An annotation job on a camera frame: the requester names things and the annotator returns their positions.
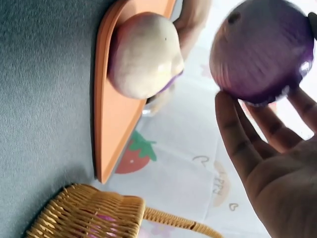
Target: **gray carpet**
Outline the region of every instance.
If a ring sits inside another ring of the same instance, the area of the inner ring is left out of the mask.
[[[0,1],[0,237],[64,185],[94,180],[97,29],[113,0]]]

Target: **onion skin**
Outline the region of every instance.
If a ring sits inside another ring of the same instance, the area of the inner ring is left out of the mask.
[[[161,15],[136,14],[111,39],[108,79],[125,97],[152,97],[168,88],[183,70],[177,30]]]
[[[285,0],[247,0],[224,20],[211,48],[221,90],[265,106],[299,87],[314,61],[308,18]]]

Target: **cartoon strawberry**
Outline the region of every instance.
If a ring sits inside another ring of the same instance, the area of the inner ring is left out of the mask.
[[[155,142],[147,141],[139,132],[134,131],[115,173],[133,173],[144,168],[150,160],[156,161],[152,144]]]

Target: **wicker basket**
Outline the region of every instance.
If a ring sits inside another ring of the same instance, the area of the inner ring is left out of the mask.
[[[49,202],[27,238],[137,238],[143,219],[223,237],[203,224],[147,208],[139,197],[75,184]]]

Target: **red onion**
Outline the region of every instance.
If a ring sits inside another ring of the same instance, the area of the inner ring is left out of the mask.
[[[285,0],[247,0],[219,28],[211,74],[221,90],[255,106],[296,89],[312,68],[308,18]]]

